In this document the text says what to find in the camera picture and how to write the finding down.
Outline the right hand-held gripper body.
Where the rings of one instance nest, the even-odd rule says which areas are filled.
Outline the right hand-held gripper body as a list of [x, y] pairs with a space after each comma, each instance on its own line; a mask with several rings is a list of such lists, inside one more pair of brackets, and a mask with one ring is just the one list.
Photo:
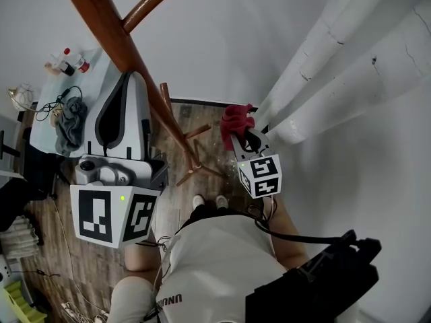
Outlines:
[[279, 155], [272, 149], [252, 151], [248, 161], [237, 162], [238, 177], [253, 199], [280, 193], [282, 172]]

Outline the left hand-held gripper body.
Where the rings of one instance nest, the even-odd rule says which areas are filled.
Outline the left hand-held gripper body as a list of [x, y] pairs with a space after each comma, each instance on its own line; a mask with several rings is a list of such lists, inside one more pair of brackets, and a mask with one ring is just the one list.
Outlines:
[[144, 241], [168, 185], [164, 153], [147, 161], [84, 155], [70, 187], [75, 234], [110, 248]]

